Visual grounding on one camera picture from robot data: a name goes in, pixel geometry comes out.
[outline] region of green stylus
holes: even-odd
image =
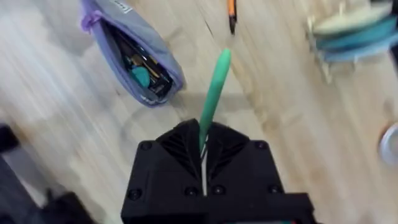
[[[231,51],[225,49],[218,58],[217,65],[211,79],[209,91],[206,96],[205,106],[199,122],[199,150],[202,154],[206,143],[207,131],[213,122],[214,113],[217,108],[218,100],[223,91],[229,66],[231,65]]]

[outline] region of pencil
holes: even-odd
[[[229,16],[229,29],[231,33],[235,35],[235,26],[238,22],[238,16],[236,12],[236,0],[227,0],[228,1],[228,16]]]

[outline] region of black 3d printed part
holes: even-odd
[[[307,194],[284,193],[268,144],[218,123],[208,132],[203,196],[198,132],[193,119],[140,143],[121,212],[125,224],[316,223]]]

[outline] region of wood grain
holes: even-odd
[[[320,222],[398,223],[396,169],[377,154],[398,104],[390,56],[325,85],[308,49],[306,17],[330,14],[336,2],[238,1],[235,37],[225,0],[129,3],[187,78],[162,108],[141,106],[117,82],[78,28],[77,0],[0,2],[0,109],[19,130],[27,162],[7,160],[25,167],[16,171],[36,201],[46,187],[72,190],[100,223],[120,223],[138,143],[199,118],[217,56],[229,47],[216,121],[269,141],[286,190],[308,192]]]

